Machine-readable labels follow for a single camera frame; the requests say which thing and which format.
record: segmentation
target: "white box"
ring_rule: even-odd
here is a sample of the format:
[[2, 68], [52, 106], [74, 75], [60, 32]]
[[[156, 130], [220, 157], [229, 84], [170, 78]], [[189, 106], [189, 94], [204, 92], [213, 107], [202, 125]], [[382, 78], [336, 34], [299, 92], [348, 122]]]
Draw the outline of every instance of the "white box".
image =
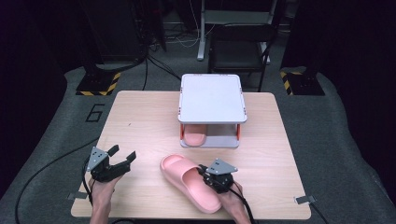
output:
[[180, 144], [185, 124], [206, 124], [206, 140], [199, 147], [238, 147], [240, 124], [248, 119], [237, 75], [186, 74], [181, 79], [178, 120]]

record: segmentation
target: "black chair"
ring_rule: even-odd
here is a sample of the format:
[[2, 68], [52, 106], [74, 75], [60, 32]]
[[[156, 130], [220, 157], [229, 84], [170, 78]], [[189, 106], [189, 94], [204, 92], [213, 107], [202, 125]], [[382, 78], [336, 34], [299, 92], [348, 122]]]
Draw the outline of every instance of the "black chair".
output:
[[[262, 90], [270, 48], [276, 39], [271, 24], [224, 24], [214, 29], [210, 39], [208, 73], [261, 73], [258, 91]], [[261, 42], [266, 42], [262, 50]]]

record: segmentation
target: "wooden tabletop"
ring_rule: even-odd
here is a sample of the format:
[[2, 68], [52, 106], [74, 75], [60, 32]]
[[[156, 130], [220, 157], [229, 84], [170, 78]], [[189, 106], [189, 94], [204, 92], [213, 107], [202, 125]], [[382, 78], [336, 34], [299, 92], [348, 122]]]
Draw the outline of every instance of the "wooden tabletop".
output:
[[[238, 148], [184, 148], [179, 142], [178, 91], [120, 91], [97, 147], [107, 151], [120, 146], [110, 164], [125, 161], [133, 151], [137, 158], [116, 186], [110, 216], [231, 219], [223, 209], [200, 212], [163, 177], [162, 158], [177, 153], [197, 164], [208, 166], [220, 158], [237, 167], [233, 178], [243, 186], [257, 220], [310, 218], [309, 205], [294, 201], [305, 193], [275, 96], [244, 92], [244, 98], [247, 122], [241, 124]], [[89, 201], [82, 199], [71, 209], [75, 217], [90, 217], [91, 212]]]

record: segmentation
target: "human arm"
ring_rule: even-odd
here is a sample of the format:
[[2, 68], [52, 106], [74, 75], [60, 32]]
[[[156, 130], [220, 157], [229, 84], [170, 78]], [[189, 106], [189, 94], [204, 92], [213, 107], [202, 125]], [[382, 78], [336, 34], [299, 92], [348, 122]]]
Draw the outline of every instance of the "human arm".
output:
[[[234, 182], [231, 189], [242, 196], [242, 186], [239, 183]], [[225, 193], [218, 194], [218, 197], [222, 207], [233, 218], [236, 224], [250, 224], [245, 206], [238, 196], [229, 190]]]
[[111, 211], [111, 197], [117, 182], [122, 178], [119, 176], [110, 182], [99, 182], [90, 180], [92, 194], [92, 215], [91, 224], [107, 224], [108, 215]]

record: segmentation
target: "pink slipper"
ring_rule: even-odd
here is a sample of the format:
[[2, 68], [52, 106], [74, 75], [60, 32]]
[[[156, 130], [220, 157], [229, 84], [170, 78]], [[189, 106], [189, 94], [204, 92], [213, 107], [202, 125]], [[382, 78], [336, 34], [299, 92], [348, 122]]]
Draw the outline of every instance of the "pink slipper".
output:
[[216, 192], [205, 184], [194, 162], [182, 155], [169, 155], [161, 161], [165, 178], [183, 192], [203, 213], [215, 213], [221, 208]]
[[206, 140], [206, 124], [185, 124], [184, 142], [191, 147], [198, 147]]

